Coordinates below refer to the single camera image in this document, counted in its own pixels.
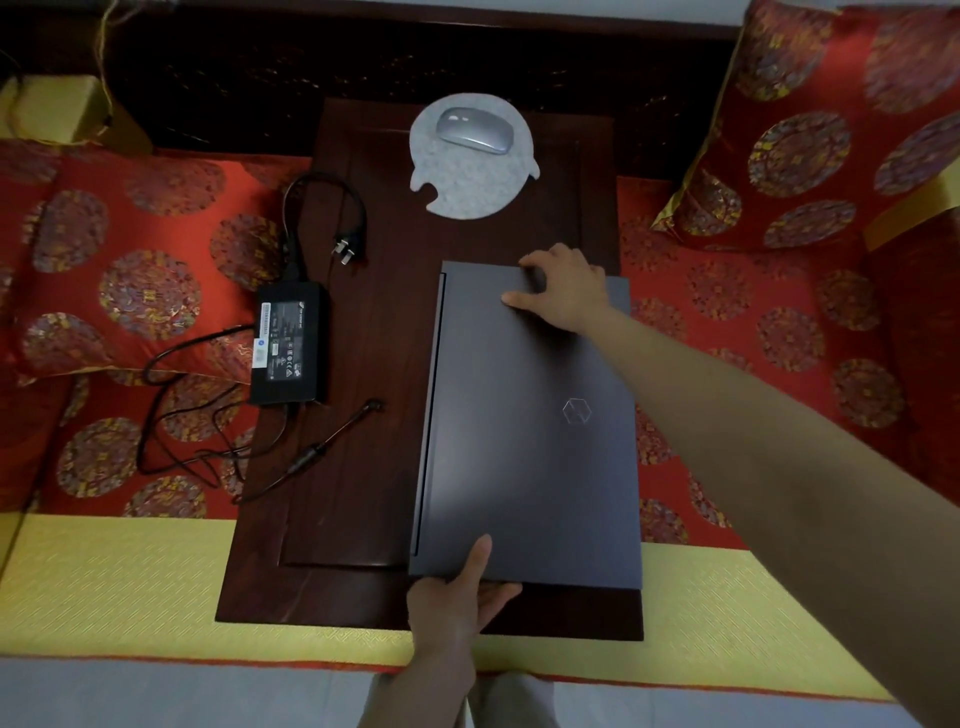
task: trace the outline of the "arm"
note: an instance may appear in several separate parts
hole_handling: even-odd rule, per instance
[[[960,721],[960,509],[803,404],[610,307],[554,246],[504,303],[586,336],[756,558],[917,719]]]
[[[449,728],[476,672],[473,638],[520,593],[519,584],[481,584],[492,540],[481,536],[461,574],[445,584],[421,579],[407,595],[414,657],[380,694],[359,728]]]

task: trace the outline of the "adapter label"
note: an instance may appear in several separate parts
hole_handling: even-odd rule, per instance
[[[260,305],[259,336],[253,339],[253,369],[267,368],[267,349],[270,345],[270,304]]]
[[[267,336],[263,335],[261,323],[259,339],[264,342],[267,379],[270,381],[300,379],[303,376],[303,301],[284,301],[263,305],[269,306],[267,316],[270,320]],[[254,347],[253,358],[255,362],[256,347]]]

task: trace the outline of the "hand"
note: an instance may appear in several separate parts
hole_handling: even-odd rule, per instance
[[[501,297],[513,308],[532,311],[548,324],[584,333],[597,310],[610,305],[603,268],[590,265],[579,250],[557,243],[549,251],[533,251],[520,259],[524,267],[537,266],[546,275],[543,293],[512,291]]]
[[[421,579],[407,593],[415,654],[469,655],[473,638],[520,593],[519,584],[480,583],[492,546],[490,536],[481,536],[457,578]]]

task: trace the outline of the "gray laptop lid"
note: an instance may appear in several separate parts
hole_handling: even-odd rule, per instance
[[[519,268],[445,262],[410,573],[639,589],[634,403],[599,352],[500,301]],[[628,282],[609,278],[628,311]]]

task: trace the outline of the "silver mouse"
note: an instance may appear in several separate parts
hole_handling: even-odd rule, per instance
[[[514,146],[510,122],[482,109],[447,109],[437,122],[437,136],[451,144],[505,155]]]

